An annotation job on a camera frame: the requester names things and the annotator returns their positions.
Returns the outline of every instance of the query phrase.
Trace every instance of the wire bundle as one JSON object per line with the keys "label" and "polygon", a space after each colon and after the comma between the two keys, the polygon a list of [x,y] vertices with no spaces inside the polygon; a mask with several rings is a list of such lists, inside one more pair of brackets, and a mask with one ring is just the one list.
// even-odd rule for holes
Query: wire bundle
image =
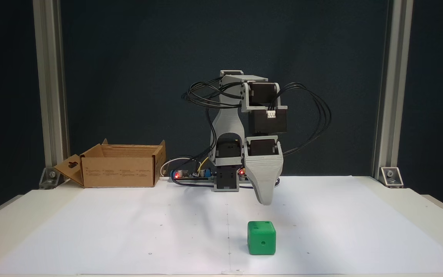
{"label": "wire bundle", "polygon": [[217,145],[217,134],[215,132],[215,128],[213,127],[213,123],[211,122],[211,118],[210,118],[210,109],[206,107],[205,109],[205,116],[206,119],[208,120],[208,123],[210,125],[211,128],[211,133],[213,134],[213,140],[211,141],[211,144],[208,148],[206,148],[204,151],[202,151],[201,153],[197,154],[196,156],[190,156],[190,158],[188,158],[188,161],[184,162],[183,164],[179,165],[177,168],[175,168],[174,170],[172,170],[170,172],[170,177],[172,178],[172,181],[178,185],[182,185],[182,186],[191,186],[191,187],[213,187],[212,185],[203,185],[203,184],[185,184],[185,183],[179,183],[175,178],[174,178],[174,172],[176,170],[178,170],[181,166],[190,163],[190,162],[199,162],[198,159],[202,158],[206,155],[208,155],[209,152],[211,152],[211,150],[214,149],[214,147]]}
{"label": "wire bundle", "polygon": [[319,97],[318,95],[316,95],[315,93],[310,91],[308,88],[306,88],[301,83],[290,83],[290,84],[284,86],[273,98],[271,105],[269,105],[268,109],[275,109],[276,100],[278,99],[278,97],[280,97],[283,93],[285,93],[289,90],[295,90],[295,89],[301,89],[301,90],[307,91],[311,95],[312,101],[314,102],[315,107],[317,108],[317,110],[319,112],[319,119],[318,119],[318,122],[315,126],[315,129],[313,130],[313,133],[310,135],[308,140],[306,140],[305,142],[301,143],[299,146],[297,146],[293,149],[283,152],[283,156],[291,155],[291,154],[299,151],[300,149],[302,149],[303,147],[305,147],[309,143],[313,142],[316,138],[318,138],[320,135],[322,135],[322,133],[324,133],[327,130],[327,128],[331,124],[331,119],[332,119],[331,109],[329,108],[327,103],[321,97]]}
{"label": "wire bundle", "polygon": [[[230,108],[241,107],[240,104],[228,104],[228,103],[211,100],[212,98],[218,95],[224,95],[232,99],[238,99],[238,100],[242,99],[241,96],[232,95],[230,93],[225,92],[225,90],[227,90],[228,88],[240,85],[241,84],[240,82],[224,84],[223,86],[220,86],[220,88],[214,87],[213,84],[221,80],[221,78],[222,77],[218,77],[211,81],[194,83],[189,87],[188,91],[182,94],[181,98],[189,102],[192,102],[196,105],[207,108],[230,109]],[[199,95],[198,93],[195,93],[195,91],[198,91],[202,88],[209,88],[210,90],[213,90],[213,92],[203,96]]]}

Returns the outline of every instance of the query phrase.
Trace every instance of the table surface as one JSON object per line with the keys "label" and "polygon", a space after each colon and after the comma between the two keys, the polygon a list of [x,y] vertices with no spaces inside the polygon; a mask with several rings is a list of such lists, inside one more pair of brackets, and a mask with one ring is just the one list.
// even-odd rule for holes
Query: table surface
{"label": "table surface", "polygon": [[[388,189],[371,177],[355,178],[443,246],[443,203],[431,196],[422,197],[411,189]],[[30,191],[0,209],[0,259],[17,247],[33,230],[58,212],[81,190],[82,188],[79,185],[67,182],[54,190]],[[397,230],[396,233],[391,235],[401,236],[401,230]],[[337,277],[339,275],[315,276]],[[380,275],[360,275],[360,277],[371,276]],[[388,276],[440,277],[443,274],[399,274]]]}

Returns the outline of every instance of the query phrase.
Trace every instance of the open cardboard box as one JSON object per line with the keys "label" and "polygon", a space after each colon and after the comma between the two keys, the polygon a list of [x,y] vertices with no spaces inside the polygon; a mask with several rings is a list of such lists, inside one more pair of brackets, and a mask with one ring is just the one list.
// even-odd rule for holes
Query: open cardboard box
{"label": "open cardboard box", "polygon": [[54,168],[86,187],[153,187],[165,163],[160,145],[108,144],[107,139]]}

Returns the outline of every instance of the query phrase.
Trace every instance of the green cube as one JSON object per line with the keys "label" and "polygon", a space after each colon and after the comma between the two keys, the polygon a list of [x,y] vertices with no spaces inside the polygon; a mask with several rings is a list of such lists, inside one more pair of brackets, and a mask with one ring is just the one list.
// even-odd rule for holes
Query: green cube
{"label": "green cube", "polygon": [[249,221],[247,245],[251,255],[273,255],[276,252],[276,230],[271,221]]}

